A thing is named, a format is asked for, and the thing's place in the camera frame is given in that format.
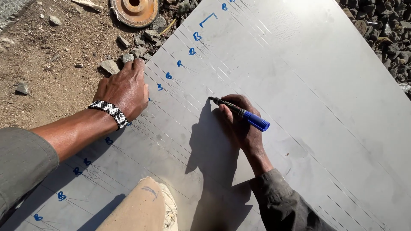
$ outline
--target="shoe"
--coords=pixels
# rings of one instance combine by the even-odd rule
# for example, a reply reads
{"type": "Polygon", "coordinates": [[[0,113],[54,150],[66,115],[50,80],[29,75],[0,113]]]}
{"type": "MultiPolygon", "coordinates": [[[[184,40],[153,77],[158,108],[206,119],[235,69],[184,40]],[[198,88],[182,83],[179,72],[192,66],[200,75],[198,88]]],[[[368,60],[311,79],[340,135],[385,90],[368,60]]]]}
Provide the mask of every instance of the shoe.
{"type": "Polygon", "coordinates": [[[164,227],[163,231],[178,231],[177,228],[177,205],[174,201],[170,190],[166,185],[162,183],[157,184],[160,186],[161,192],[164,197],[164,205],[166,207],[166,214],[164,216],[164,227]]]}

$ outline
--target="rusty disc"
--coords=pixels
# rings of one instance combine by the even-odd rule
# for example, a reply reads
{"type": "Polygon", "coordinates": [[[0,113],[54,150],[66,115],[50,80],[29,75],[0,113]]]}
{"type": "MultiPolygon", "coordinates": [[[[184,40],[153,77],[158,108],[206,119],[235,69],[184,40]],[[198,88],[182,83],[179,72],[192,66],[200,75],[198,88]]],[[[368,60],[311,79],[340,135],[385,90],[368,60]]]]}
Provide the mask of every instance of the rusty disc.
{"type": "Polygon", "coordinates": [[[150,25],[159,13],[159,0],[110,0],[118,19],[131,27],[150,25]]]}

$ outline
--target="dirt ground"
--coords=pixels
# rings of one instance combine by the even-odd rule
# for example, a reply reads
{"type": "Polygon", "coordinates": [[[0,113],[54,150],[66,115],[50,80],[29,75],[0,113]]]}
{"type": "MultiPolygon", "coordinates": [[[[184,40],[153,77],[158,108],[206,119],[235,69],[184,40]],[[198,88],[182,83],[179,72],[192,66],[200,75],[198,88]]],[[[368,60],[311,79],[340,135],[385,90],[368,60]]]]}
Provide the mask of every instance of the dirt ground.
{"type": "MultiPolygon", "coordinates": [[[[104,11],[98,13],[68,0],[38,0],[0,35],[0,39],[12,40],[0,42],[0,127],[31,129],[85,109],[100,79],[109,76],[100,62],[106,55],[117,60],[135,47],[133,35],[146,28],[121,24],[109,11],[107,0],[94,3],[104,6],[104,11]],[[58,17],[62,25],[51,26],[49,15],[58,17]],[[132,46],[122,47],[116,42],[117,35],[132,46]],[[57,54],[60,57],[49,62],[57,54]],[[75,68],[77,62],[84,67],[75,68]],[[15,93],[21,81],[28,82],[28,95],[15,93]]],[[[173,13],[160,10],[167,25],[173,13]]]]}

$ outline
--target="black and white bracelet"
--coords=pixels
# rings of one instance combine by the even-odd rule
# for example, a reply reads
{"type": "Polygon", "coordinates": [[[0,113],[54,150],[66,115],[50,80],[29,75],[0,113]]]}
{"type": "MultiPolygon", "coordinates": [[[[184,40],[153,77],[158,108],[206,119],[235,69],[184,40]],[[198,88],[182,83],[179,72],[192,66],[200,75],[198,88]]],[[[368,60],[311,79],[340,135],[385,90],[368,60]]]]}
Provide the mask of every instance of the black and white bracelet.
{"type": "Polygon", "coordinates": [[[90,104],[90,106],[88,106],[87,108],[105,111],[108,114],[110,114],[117,123],[117,126],[118,126],[117,130],[122,129],[128,123],[128,120],[126,116],[123,114],[123,112],[121,112],[121,110],[118,107],[116,107],[114,104],[111,104],[109,102],[102,101],[102,100],[96,100],[95,102],[90,104]]]}

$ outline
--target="gray metal sheet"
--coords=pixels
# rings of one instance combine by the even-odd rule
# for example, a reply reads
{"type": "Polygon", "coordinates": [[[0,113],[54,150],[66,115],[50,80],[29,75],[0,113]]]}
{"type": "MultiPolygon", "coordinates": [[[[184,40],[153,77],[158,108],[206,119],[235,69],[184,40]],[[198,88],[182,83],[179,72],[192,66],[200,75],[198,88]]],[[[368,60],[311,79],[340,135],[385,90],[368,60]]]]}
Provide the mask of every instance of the gray metal sheet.
{"type": "Polygon", "coordinates": [[[93,230],[145,176],[169,186],[179,230],[264,230],[252,170],[206,101],[230,93],[271,122],[271,162],[325,221],[411,229],[411,102],[334,0],[204,0],[145,81],[143,115],[61,164],[0,230],[93,230]]]}

